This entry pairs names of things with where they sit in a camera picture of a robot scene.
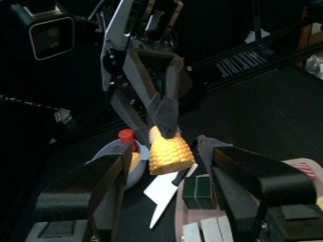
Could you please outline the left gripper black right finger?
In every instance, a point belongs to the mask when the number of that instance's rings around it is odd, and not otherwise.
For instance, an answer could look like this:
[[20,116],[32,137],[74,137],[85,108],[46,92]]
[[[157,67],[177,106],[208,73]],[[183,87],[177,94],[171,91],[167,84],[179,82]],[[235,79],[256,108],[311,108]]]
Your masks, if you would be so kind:
[[316,189],[308,175],[200,135],[196,148],[235,242],[316,242]]

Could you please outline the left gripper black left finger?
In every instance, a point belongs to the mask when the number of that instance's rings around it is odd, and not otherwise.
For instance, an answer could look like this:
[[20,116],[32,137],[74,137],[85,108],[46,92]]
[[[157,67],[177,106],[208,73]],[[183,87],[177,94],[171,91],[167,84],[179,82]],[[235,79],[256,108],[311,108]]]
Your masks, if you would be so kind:
[[114,242],[131,144],[62,175],[38,194],[34,242]]

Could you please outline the grey-padded finger of the right gripper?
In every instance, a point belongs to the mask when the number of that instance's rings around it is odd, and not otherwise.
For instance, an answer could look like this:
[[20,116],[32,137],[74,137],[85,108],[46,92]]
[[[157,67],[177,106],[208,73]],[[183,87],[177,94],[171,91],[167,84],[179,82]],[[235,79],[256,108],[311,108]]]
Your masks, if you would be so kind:
[[[164,94],[153,86],[148,65],[161,67],[165,63]],[[152,124],[165,139],[177,133],[177,84],[183,68],[181,58],[172,52],[132,48],[127,52],[124,73],[147,108]]]
[[135,137],[143,145],[149,144],[149,129],[140,115],[129,104],[127,96],[121,90],[116,90],[110,97],[110,106],[127,126],[132,129]]

